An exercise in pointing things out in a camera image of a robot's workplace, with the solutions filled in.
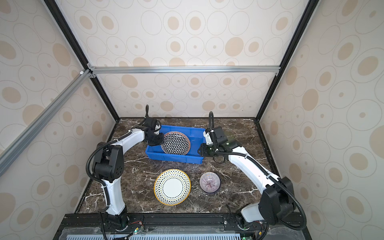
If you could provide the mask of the flower pattern orange rim plate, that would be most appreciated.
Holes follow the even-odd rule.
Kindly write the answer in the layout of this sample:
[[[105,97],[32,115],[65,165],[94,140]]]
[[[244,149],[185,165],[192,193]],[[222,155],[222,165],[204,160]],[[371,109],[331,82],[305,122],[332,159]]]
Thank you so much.
[[[191,149],[191,142],[185,134],[172,131],[164,134],[161,147],[165,154],[186,155]]]

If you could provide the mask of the dotted yellow rim plate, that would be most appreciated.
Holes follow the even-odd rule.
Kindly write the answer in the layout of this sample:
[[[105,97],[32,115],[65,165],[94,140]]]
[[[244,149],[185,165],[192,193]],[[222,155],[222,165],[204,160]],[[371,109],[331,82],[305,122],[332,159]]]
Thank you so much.
[[[156,199],[166,205],[175,206],[184,202],[191,192],[189,176],[179,169],[169,169],[161,173],[154,183]]]

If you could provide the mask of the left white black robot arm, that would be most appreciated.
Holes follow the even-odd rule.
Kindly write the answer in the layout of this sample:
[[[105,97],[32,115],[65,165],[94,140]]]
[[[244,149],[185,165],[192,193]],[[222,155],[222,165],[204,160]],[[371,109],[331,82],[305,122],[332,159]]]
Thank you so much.
[[[164,142],[161,127],[159,120],[145,117],[123,136],[106,143],[98,143],[86,162],[86,173],[102,186],[106,200],[103,212],[110,216],[120,216],[127,211],[121,190],[121,177],[125,168],[124,154],[141,142],[151,147],[161,145]]]

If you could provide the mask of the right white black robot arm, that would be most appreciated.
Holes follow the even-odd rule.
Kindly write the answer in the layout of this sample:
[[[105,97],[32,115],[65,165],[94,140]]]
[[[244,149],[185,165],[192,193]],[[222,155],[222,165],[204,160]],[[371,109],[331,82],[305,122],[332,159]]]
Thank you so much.
[[[301,231],[307,226],[307,217],[296,199],[293,184],[287,177],[280,178],[262,166],[237,140],[229,139],[221,127],[207,128],[206,139],[198,153],[203,157],[223,157],[239,168],[257,187],[262,197],[258,203],[249,204],[237,215],[240,228],[253,222],[263,221],[269,225],[281,223]]]

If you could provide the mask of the blue plastic bin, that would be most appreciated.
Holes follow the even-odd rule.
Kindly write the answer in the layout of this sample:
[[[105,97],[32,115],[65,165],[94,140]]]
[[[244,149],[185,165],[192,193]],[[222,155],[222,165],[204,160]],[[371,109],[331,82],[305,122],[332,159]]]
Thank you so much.
[[[152,160],[187,164],[202,164],[198,150],[206,142],[205,129],[163,125],[160,133],[164,142],[158,146],[147,146],[145,153]]]

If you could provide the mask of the purple striped small bowl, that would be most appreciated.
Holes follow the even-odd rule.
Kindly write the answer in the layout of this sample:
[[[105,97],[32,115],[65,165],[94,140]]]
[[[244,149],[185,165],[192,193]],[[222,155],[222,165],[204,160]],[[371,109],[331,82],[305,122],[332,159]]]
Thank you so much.
[[[213,194],[219,190],[221,179],[216,173],[206,172],[201,175],[199,184],[205,193]]]

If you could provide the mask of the horizontal aluminium back rail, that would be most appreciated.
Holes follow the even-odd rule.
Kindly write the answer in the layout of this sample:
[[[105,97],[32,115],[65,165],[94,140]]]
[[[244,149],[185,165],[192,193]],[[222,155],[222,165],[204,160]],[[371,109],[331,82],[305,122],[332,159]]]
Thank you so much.
[[[91,67],[95,74],[278,73],[279,66]]]

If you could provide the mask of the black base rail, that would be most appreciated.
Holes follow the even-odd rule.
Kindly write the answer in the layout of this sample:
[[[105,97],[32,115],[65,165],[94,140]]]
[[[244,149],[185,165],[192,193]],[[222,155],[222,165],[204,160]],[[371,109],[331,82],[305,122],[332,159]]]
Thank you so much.
[[[308,229],[253,222],[242,230],[230,213],[129,214],[118,231],[98,214],[65,215],[55,240],[310,240]]]

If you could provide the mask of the left diagonal aluminium rail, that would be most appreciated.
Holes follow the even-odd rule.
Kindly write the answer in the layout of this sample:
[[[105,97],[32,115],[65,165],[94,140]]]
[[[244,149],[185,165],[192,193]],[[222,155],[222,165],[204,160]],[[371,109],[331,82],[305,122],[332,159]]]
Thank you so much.
[[[85,79],[90,78],[91,71],[83,70],[54,100],[45,108],[41,114],[10,144],[1,155],[1,175],[3,175],[19,155],[26,149],[32,140],[48,124],[48,122],[59,112],[63,105],[83,84]]]

